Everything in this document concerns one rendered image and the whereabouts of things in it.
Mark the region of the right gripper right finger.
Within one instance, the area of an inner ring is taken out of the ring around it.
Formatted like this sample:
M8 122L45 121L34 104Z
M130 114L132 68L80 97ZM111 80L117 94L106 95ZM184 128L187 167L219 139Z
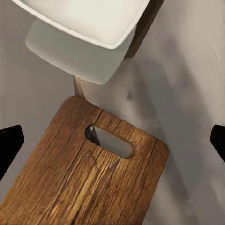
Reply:
M214 125L210 141L225 162L225 127L220 125Z

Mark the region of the cutting board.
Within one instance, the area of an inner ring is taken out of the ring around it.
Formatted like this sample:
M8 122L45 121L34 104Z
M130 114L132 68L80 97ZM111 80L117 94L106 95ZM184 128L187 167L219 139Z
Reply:
M91 125L131 143L131 157L88 140ZM0 203L0 225L142 225L168 155L164 141L70 96Z

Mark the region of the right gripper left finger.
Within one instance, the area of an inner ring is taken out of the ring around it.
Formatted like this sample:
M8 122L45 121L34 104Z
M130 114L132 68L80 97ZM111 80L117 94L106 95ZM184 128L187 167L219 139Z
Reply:
M21 125L0 130L0 181L24 143Z

